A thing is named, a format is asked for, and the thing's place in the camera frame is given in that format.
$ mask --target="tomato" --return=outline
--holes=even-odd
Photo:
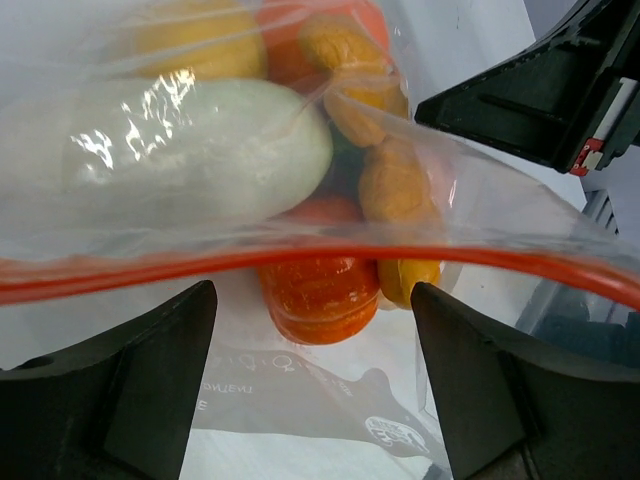
[[[338,196],[309,200],[290,216],[321,225],[362,221],[359,208]],[[311,258],[260,267],[258,275],[276,328],[296,343],[346,340],[366,327],[378,309],[374,260]]]
[[[309,90],[322,79],[298,43],[300,27],[314,13],[350,16],[388,52],[390,41],[384,15],[371,0],[264,0],[256,20],[267,47],[272,82]]]

